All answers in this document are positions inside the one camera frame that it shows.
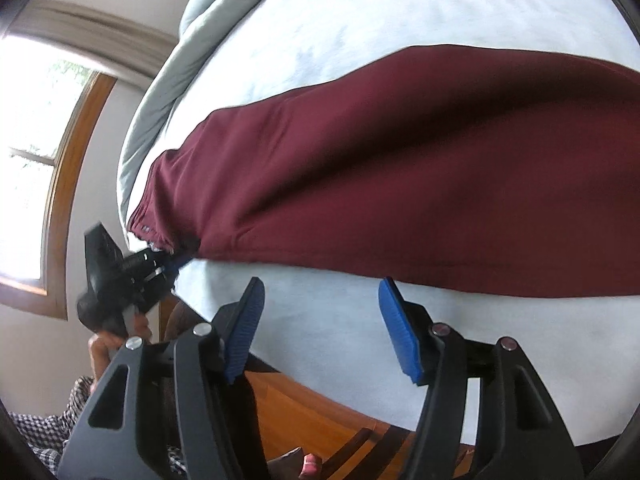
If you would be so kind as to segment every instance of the metal pin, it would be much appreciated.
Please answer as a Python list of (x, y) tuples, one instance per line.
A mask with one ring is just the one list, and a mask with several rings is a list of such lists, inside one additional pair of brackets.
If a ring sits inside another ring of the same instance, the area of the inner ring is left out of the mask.
[(129, 339), (127, 339), (127, 342), (124, 343), (124, 346), (126, 346), (129, 350), (137, 350), (142, 346), (142, 338), (137, 335), (130, 337)]
[(503, 337), (500, 339), (500, 346), (507, 352), (513, 352), (518, 347), (518, 342), (513, 337)]
[(436, 323), (431, 327), (431, 332), (439, 337), (444, 337), (451, 333), (451, 327), (446, 323)]
[(209, 335), (211, 333), (211, 325), (209, 323), (198, 323), (193, 327), (193, 333), (200, 337)]

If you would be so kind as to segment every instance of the person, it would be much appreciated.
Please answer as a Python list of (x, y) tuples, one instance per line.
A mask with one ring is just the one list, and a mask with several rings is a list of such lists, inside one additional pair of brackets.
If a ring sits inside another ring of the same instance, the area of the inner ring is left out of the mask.
[[(134, 334), (149, 341), (152, 336), (146, 316), (134, 317)], [(82, 376), (74, 384), (68, 403), (61, 415), (37, 416), (9, 412), (16, 428), (40, 461), (56, 474), (62, 453), (82, 409), (89, 396), (110, 364), (109, 352), (118, 350), (124, 339), (109, 333), (99, 332), (88, 342), (92, 376)], [(167, 446), (169, 465), (173, 473), (186, 478), (186, 466), (177, 446)], [(267, 468), (272, 480), (318, 480), (322, 461), (314, 454), (305, 454), (301, 447), (269, 460)]]

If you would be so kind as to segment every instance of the wooden window frame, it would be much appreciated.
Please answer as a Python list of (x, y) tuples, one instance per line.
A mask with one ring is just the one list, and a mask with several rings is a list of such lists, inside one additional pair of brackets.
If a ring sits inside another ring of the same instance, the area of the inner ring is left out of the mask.
[(49, 184), (42, 223), (40, 278), (23, 280), (0, 274), (0, 304), (67, 319), (66, 247), (71, 208), (84, 154), (115, 83), (115, 78), (97, 73), (84, 87), (60, 142)]

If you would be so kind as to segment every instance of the bed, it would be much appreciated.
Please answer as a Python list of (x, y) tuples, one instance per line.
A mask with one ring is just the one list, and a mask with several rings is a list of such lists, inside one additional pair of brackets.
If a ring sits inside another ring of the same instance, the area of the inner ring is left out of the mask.
[[(138, 109), (123, 148), (127, 224), (153, 161), (213, 110), (335, 80), (411, 45), (561, 52), (640, 71), (633, 12), (613, 0), (191, 0), (181, 38)], [(129, 247), (144, 242), (131, 234)], [(251, 276), (266, 284), (252, 346), (263, 361), (367, 416), (415, 429), (424, 400), (398, 365), (378, 309), (379, 280), (342, 272), (195, 260), (175, 293), (206, 319)], [(466, 338), (523, 345), (577, 445), (619, 434), (640, 402), (640, 298), (536, 299), (400, 283), (409, 301)], [(469, 382), (463, 442), (475, 442)]]

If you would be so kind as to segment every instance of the window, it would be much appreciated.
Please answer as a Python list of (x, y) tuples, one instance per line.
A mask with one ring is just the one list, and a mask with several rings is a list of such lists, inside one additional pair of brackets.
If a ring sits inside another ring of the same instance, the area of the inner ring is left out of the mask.
[(115, 80), (36, 41), (0, 42), (0, 304), (66, 319), (66, 239)]

